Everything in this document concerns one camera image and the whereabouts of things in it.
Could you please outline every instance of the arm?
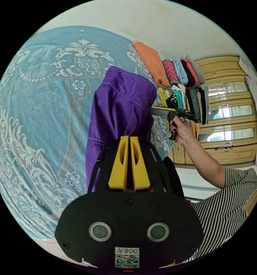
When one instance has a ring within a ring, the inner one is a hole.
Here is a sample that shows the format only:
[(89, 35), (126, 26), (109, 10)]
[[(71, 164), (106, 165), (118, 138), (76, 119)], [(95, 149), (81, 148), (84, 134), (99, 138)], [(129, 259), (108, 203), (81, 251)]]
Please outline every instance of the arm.
[(217, 188), (225, 187), (225, 168), (208, 154), (197, 139), (184, 118), (175, 117), (170, 122), (170, 131), (177, 131), (176, 140), (189, 155), (200, 176)]
[(183, 145), (200, 176), (217, 188), (225, 187), (225, 168), (193, 138)]

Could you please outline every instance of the hand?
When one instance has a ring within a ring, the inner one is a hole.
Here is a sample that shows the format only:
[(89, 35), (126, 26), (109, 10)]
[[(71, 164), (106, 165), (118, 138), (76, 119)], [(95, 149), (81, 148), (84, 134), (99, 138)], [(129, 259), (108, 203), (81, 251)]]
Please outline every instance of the hand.
[(172, 121), (170, 121), (169, 131), (170, 133), (177, 131), (176, 140), (181, 145), (187, 145), (189, 144), (189, 142), (191, 142), (194, 139), (194, 136), (189, 127), (189, 124), (182, 117), (179, 118), (178, 116), (175, 116), (175, 118)]

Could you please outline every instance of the qr code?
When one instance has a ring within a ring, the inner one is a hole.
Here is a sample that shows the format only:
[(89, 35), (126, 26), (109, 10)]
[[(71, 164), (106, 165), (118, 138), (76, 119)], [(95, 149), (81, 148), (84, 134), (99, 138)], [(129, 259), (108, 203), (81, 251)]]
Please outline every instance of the qr code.
[(115, 267), (139, 268), (139, 255), (115, 254)]

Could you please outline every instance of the woman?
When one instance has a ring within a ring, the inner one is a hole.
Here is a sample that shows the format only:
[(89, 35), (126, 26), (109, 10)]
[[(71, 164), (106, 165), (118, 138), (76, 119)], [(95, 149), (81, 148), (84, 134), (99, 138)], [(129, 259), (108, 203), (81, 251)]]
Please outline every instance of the woman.
[(185, 119), (176, 116), (170, 123), (170, 132), (173, 131), (177, 131), (177, 142), (184, 147), (200, 176), (221, 189), (215, 195), (192, 204), (205, 237), (188, 262), (220, 247), (243, 225), (257, 202), (257, 175), (253, 168), (239, 170), (220, 165), (194, 138)]

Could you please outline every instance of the sticker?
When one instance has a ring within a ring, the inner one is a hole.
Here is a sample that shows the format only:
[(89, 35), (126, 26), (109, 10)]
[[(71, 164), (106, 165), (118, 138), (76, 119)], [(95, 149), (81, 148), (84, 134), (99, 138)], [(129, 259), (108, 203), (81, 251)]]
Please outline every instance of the sticker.
[(131, 247), (115, 247), (115, 267), (139, 268), (140, 249)]

